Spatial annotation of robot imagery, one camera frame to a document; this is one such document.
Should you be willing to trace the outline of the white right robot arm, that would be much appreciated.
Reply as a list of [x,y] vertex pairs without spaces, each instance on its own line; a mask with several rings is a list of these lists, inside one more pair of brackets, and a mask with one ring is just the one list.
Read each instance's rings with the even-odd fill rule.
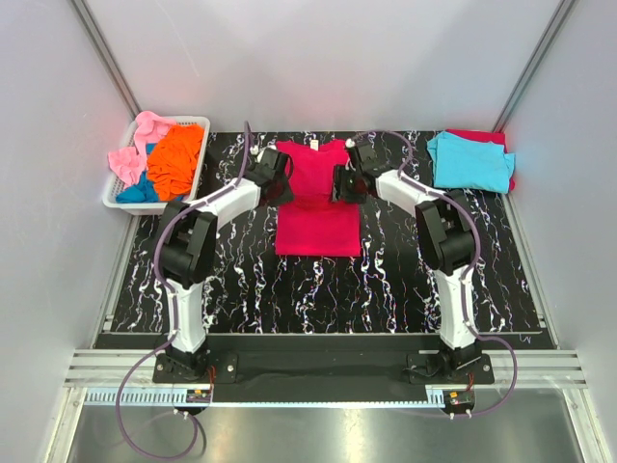
[[368,142],[344,143],[349,161],[334,167],[332,200],[364,204],[369,195],[392,203],[416,220],[416,242],[434,272],[441,311],[440,349],[423,367],[411,366],[414,379],[459,382],[482,355],[472,313],[472,274],[479,259],[479,234],[465,193],[423,184],[380,161]]

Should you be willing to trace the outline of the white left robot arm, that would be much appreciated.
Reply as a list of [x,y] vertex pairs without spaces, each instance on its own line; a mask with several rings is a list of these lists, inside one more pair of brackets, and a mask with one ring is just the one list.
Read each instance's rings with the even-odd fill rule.
[[167,204],[154,238],[153,269],[168,298],[170,331],[159,350],[167,365],[189,382],[209,370],[202,291],[212,268],[217,233],[245,212],[294,199],[289,184],[291,157],[274,146],[253,147],[252,165],[215,192],[192,202]]

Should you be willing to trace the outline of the magenta t shirt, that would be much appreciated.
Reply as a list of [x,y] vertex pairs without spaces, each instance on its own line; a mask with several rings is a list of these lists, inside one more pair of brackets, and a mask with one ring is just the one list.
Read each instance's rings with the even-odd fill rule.
[[335,167],[348,161],[345,142],[316,150],[292,141],[276,148],[290,156],[292,202],[279,207],[275,251],[279,256],[356,258],[361,254],[361,217],[356,204],[334,202]]

